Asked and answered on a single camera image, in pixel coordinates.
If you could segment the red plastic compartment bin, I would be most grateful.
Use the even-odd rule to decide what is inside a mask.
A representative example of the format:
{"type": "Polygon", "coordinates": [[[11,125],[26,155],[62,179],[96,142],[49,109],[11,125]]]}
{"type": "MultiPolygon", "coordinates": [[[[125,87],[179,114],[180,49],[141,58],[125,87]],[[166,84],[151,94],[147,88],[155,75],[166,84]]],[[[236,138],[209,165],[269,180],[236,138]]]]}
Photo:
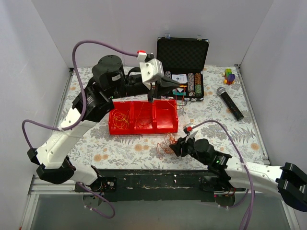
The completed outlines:
{"type": "Polygon", "coordinates": [[[178,131],[178,115],[175,100],[155,100],[152,102],[152,123],[148,127],[137,128],[135,118],[137,108],[142,102],[148,101],[123,101],[114,102],[115,109],[121,112],[130,112],[130,126],[126,130],[114,127],[114,110],[109,114],[108,127],[111,135],[147,135],[147,134],[167,134],[178,131]]]}

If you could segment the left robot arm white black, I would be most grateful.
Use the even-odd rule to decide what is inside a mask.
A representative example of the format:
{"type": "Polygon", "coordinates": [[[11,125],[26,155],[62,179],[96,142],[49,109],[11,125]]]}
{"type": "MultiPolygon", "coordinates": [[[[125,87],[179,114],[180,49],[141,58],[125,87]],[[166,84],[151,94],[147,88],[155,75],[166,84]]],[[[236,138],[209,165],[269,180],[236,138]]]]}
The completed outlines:
{"type": "Polygon", "coordinates": [[[102,187],[99,170],[74,163],[68,157],[70,150],[115,108],[113,99],[147,94],[152,102],[180,85],[165,77],[162,62],[154,55],[143,52],[140,55],[136,75],[126,76],[122,60],[116,55],[102,57],[92,68],[93,77],[81,88],[58,129],[41,147],[27,152],[30,161],[38,165],[36,173],[41,180],[52,184],[73,180],[93,192],[102,187]]]}

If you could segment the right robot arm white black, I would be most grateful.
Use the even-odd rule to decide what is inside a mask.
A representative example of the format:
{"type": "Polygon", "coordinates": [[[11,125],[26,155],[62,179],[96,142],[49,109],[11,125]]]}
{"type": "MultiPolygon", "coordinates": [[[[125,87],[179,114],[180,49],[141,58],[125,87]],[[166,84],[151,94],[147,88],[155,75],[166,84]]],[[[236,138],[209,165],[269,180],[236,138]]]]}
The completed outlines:
{"type": "Polygon", "coordinates": [[[170,148],[178,157],[189,155],[207,166],[208,171],[217,176],[222,190],[252,189],[275,196],[298,211],[307,210],[307,175],[293,163],[287,162],[284,166],[241,163],[215,150],[206,139],[179,138],[170,148]]]}

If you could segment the orange rubber band tangle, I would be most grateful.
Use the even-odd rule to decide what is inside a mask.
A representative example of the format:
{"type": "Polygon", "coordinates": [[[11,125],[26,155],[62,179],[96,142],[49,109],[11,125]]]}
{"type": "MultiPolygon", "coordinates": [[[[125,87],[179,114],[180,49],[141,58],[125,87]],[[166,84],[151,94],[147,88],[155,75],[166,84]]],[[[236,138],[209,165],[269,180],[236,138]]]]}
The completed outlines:
{"type": "Polygon", "coordinates": [[[174,154],[174,151],[170,148],[171,144],[176,144],[179,138],[178,134],[168,133],[165,135],[161,142],[156,145],[156,152],[158,154],[158,159],[162,160],[166,155],[174,154]]]}

